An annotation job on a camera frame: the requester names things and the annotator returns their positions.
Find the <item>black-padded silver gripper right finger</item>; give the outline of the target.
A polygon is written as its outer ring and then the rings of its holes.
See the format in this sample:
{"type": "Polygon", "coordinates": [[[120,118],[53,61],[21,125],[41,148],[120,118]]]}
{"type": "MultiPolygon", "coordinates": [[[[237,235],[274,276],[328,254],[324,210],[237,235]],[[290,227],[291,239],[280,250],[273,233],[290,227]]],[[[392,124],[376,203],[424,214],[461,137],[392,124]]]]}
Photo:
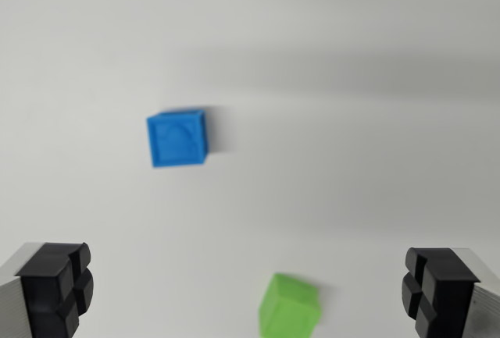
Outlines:
{"type": "Polygon", "coordinates": [[[499,277],[473,251],[411,247],[405,266],[402,303],[418,336],[499,336],[499,277]]]}

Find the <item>black-padded silver gripper left finger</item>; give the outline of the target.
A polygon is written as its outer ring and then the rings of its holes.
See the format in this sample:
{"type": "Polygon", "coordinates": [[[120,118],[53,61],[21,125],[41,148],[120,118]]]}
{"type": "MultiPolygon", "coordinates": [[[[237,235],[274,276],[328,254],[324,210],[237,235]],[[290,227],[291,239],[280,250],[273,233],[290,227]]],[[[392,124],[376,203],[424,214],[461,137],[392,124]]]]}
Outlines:
{"type": "Polygon", "coordinates": [[[1,336],[69,338],[93,298],[86,243],[25,243],[1,266],[1,336]]]}

